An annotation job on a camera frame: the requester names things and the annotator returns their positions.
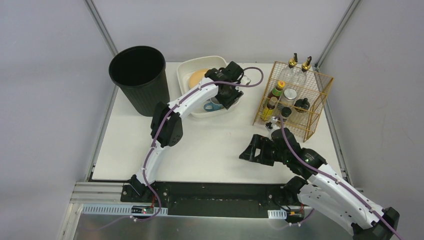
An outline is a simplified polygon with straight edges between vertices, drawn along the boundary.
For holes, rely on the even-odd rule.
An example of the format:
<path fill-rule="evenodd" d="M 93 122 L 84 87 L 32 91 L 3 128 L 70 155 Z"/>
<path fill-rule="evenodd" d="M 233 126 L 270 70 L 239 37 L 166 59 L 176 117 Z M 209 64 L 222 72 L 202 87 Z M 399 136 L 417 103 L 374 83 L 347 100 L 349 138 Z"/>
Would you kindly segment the yellow label sauce bottle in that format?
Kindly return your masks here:
<path fill-rule="evenodd" d="M 278 99 L 275 96 L 271 97 L 268 100 L 268 102 L 265 105 L 265 107 L 263 108 L 263 111 L 262 111 L 262 114 L 261 114 L 261 119 L 264 122 L 267 122 L 267 121 L 270 120 L 277 103 L 278 103 Z"/>

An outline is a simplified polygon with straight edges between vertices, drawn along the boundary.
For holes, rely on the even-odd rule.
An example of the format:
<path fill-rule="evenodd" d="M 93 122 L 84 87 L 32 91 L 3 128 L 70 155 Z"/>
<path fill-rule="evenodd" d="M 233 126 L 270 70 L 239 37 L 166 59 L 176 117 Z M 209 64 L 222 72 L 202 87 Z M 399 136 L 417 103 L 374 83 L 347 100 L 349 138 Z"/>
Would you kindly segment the yellow cap sauce bottle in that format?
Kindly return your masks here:
<path fill-rule="evenodd" d="M 286 86 L 286 83 L 284 81 L 281 81 L 281 80 L 277 81 L 276 85 L 267 95 L 267 98 L 271 99 L 275 97 L 277 100 L 279 100 L 285 86 Z"/>

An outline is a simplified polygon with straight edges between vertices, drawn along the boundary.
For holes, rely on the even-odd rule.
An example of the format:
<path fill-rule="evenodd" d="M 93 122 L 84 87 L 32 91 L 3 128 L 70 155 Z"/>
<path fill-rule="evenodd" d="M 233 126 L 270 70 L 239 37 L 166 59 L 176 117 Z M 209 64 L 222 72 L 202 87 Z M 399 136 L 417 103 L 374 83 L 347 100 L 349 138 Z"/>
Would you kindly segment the black cap spice jar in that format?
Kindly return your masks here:
<path fill-rule="evenodd" d="M 281 109 L 280 114 L 282 116 L 283 122 L 286 122 L 289 119 L 290 115 L 292 114 L 292 109 L 290 107 L 285 106 Z"/>

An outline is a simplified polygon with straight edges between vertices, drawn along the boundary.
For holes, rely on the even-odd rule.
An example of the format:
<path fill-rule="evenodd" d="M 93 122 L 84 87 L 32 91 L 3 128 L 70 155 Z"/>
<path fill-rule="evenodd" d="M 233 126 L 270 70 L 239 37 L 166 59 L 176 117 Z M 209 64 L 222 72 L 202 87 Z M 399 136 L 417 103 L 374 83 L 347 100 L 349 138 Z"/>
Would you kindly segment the silver lid salt shaker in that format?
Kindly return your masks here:
<path fill-rule="evenodd" d="M 284 108 L 284 107 L 290 108 L 295 102 L 297 96 L 298 94 L 296 90 L 292 88 L 286 88 L 281 95 L 278 106 L 281 108 Z"/>

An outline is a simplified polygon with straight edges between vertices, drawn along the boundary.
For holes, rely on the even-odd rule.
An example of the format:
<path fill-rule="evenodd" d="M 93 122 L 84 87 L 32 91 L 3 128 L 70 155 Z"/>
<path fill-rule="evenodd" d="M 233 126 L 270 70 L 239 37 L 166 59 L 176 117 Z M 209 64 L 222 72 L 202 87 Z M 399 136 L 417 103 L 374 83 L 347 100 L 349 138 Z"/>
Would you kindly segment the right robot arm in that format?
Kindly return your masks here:
<path fill-rule="evenodd" d="M 395 234 L 400 214 L 383 208 L 345 181 L 315 150 L 301 147 L 289 129 L 254 134 L 239 158 L 266 166 L 282 163 L 295 176 L 280 193 L 272 194 L 276 205 L 303 204 L 312 207 L 344 228 L 354 240 L 389 240 Z"/>

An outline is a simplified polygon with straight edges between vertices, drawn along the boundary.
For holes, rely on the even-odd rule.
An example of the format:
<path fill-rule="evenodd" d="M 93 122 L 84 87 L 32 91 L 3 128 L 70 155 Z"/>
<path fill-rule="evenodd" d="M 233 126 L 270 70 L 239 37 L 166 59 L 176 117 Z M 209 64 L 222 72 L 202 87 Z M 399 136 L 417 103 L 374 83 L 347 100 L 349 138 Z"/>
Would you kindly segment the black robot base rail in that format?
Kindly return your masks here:
<path fill-rule="evenodd" d="M 127 182 L 79 182 L 71 195 L 84 214 L 128 216 L 136 222 L 158 217 L 302 219 L 307 204 L 299 193 L 307 182 L 283 184 L 157 181 L 150 187 Z"/>

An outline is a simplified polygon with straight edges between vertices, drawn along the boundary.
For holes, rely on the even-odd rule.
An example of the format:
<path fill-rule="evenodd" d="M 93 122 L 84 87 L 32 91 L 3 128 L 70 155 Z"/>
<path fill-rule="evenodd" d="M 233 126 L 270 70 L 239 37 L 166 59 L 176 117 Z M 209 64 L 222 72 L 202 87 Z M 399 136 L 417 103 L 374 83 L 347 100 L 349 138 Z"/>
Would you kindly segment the glass bottle with brown sauce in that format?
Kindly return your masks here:
<path fill-rule="evenodd" d="M 293 84 L 295 86 L 304 87 L 307 80 L 307 72 L 311 68 L 312 56 L 309 56 L 307 60 L 301 65 L 301 69 L 294 74 Z"/>

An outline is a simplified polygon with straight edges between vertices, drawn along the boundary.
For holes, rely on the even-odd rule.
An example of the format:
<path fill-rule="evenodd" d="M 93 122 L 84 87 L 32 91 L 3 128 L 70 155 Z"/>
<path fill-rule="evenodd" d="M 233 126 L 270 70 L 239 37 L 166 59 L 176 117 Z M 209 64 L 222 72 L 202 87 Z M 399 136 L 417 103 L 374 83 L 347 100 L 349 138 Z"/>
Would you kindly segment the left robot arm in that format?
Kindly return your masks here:
<path fill-rule="evenodd" d="M 213 97 L 229 109 L 243 95 L 238 86 L 244 74 L 245 71 L 233 61 L 226 67 L 209 69 L 199 83 L 181 97 L 156 105 L 150 124 L 152 140 L 149 151 L 141 168 L 130 179 L 136 195 L 141 198 L 152 195 L 150 185 L 156 180 L 162 153 L 183 137 L 183 119 Z"/>

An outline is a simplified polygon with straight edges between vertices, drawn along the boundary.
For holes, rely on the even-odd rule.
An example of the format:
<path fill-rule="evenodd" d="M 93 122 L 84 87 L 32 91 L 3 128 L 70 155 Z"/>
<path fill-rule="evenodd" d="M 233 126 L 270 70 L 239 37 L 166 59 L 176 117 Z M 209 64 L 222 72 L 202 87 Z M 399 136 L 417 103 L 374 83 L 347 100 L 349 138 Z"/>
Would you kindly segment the yellow plate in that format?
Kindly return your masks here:
<path fill-rule="evenodd" d="M 188 79 L 189 89 L 194 88 L 205 77 L 205 74 L 207 73 L 208 70 L 209 70 L 208 68 L 202 68 L 195 71 Z"/>

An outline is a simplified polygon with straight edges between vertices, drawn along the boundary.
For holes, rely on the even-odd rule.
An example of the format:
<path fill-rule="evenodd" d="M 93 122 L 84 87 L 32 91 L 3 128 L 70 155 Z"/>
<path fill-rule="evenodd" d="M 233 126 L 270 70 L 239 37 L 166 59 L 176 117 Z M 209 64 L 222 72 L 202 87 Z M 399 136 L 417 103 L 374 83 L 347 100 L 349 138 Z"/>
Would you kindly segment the clear glass oil bottle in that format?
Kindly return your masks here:
<path fill-rule="evenodd" d="M 280 71 L 277 79 L 286 83 L 289 82 L 295 74 L 294 69 L 297 64 L 298 54 L 295 52 L 293 57 L 289 59 L 288 65 Z"/>

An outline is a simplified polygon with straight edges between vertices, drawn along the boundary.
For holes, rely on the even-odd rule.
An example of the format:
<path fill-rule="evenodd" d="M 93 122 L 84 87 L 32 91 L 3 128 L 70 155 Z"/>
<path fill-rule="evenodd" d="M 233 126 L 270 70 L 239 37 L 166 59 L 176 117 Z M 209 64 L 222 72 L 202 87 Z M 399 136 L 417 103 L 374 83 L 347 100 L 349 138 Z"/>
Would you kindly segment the blue mug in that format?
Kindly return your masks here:
<path fill-rule="evenodd" d="M 203 109 L 206 112 L 214 112 L 224 109 L 224 106 L 215 97 L 212 97 L 209 99 L 209 102 L 203 106 Z"/>

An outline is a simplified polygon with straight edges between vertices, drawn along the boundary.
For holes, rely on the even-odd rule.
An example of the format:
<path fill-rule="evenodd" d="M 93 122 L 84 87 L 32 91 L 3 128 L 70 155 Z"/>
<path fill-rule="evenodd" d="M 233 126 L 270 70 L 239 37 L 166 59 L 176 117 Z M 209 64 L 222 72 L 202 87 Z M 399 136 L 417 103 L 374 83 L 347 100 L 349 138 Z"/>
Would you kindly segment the black lid grinder jar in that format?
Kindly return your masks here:
<path fill-rule="evenodd" d="M 294 109 L 294 112 L 298 114 L 306 113 L 310 109 L 310 103 L 308 98 L 305 97 L 305 98 L 298 99 L 294 103 L 293 109 Z"/>

